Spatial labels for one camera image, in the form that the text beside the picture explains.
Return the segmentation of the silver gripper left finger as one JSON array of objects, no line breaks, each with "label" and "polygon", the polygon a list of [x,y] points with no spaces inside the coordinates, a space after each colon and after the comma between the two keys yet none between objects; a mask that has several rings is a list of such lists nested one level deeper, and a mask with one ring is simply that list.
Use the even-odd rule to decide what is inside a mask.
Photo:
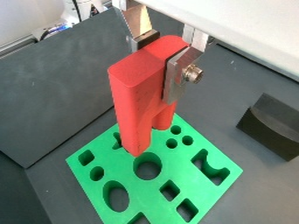
[{"label": "silver gripper left finger", "polygon": [[122,10],[128,28],[128,44],[130,51],[136,52],[160,38],[160,32],[152,27],[146,7],[138,4]]}]

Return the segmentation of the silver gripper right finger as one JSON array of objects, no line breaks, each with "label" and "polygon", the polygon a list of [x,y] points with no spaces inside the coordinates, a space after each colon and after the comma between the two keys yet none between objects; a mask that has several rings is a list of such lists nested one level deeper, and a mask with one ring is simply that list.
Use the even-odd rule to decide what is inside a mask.
[{"label": "silver gripper right finger", "polygon": [[202,76],[202,70],[194,65],[196,60],[202,55],[209,35],[184,25],[181,39],[188,46],[180,50],[165,64],[162,101],[170,105],[182,96],[185,83],[197,83]]}]

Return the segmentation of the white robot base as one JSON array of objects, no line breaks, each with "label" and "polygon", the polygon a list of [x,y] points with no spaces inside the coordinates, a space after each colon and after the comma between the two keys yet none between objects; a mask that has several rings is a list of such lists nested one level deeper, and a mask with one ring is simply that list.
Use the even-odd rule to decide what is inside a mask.
[{"label": "white robot base", "polygon": [[59,19],[31,32],[37,41],[62,32],[112,7],[112,0],[62,0]]}]

